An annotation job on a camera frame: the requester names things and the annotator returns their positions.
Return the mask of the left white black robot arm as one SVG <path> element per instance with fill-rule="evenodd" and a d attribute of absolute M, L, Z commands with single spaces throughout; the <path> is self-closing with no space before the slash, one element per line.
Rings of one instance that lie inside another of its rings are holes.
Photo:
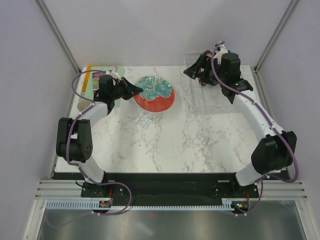
<path fill-rule="evenodd" d="M 125 77 L 103 75 L 89 106 L 75 118 L 62 117 L 58 121 L 56 154 L 70 166 L 77 167 L 85 180 L 93 184 L 92 191 L 99 197 L 109 193 L 110 185 L 93 157 L 92 127 L 111 113 L 116 100 L 130 100 L 142 92 L 142 88 Z"/>

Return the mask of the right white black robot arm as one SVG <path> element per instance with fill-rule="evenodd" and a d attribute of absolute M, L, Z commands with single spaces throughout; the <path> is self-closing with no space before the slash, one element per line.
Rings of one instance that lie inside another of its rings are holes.
<path fill-rule="evenodd" d="M 277 174 L 284 168 L 294 166 L 295 182 L 299 167 L 295 156 L 297 136 L 293 131 L 285 131 L 258 103 L 252 85 L 242 77 L 241 61 L 236 53 L 209 56 L 201 54 L 197 61 L 184 70 L 191 79 L 200 84 L 219 85 L 222 94 L 245 117 L 256 136 L 258 144 L 251 154 L 251 162 L 236 172 L 229 184 L 229 191 L 235 197 L 242 196 L 247 186 L 271 176 L 280 180 Z"/>

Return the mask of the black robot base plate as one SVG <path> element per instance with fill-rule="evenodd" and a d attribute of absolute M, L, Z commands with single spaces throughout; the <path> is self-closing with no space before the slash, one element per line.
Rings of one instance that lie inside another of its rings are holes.
<path fill-rule="evenodd" d="M 253 183 L 239 186 L 233 173 L 108 173 L 104 185 L 86 180 L 81 197 L 110 197 L 122 206 L 196 206 L 255 199 L 259 193 Z"/>

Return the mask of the teal and red floral plate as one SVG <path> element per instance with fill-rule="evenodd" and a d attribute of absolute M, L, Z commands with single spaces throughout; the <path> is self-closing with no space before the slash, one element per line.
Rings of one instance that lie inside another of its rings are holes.
<path fill-rule="evenodd" d="M 175 90 L 163 77 L 146 75 L 134 84 L 143 91 L 133 97 L 136 104 L 150 113 L 162 113 L 175 102 Z"/>

